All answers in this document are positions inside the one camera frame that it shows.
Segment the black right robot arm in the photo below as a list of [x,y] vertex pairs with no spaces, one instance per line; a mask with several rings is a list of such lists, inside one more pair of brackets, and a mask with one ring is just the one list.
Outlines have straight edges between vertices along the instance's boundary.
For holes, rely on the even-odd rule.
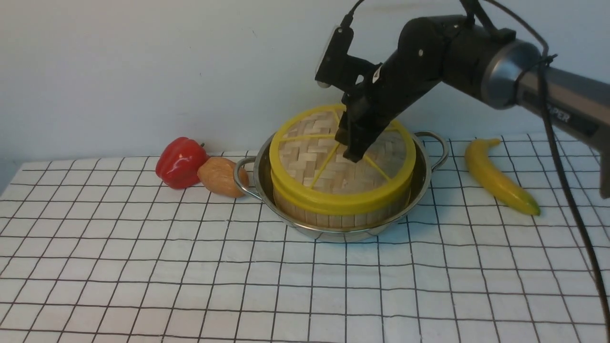
[[[344,92],[346,119],[336,140],[347,159],[358,162],[392,120],[443,82],[497,110],[520,106],[601,154],[600,195],[609,197],[608,84],[547,67],[539,49],[510,29],[485,29],[464,15],[408,21],[398,46],[380,64],[349,56],[353,39],[346,15],[335,28],[315,80]],[[541,102],[539,72],[545,70],[547,96]]]

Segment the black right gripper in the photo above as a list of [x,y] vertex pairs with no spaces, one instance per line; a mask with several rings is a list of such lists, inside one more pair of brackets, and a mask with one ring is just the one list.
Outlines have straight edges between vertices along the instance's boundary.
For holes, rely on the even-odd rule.
[[390,123],[440,80],[440,51],[396,50],[345,96],[335,136],[346,147],[344,158],[359,162]]

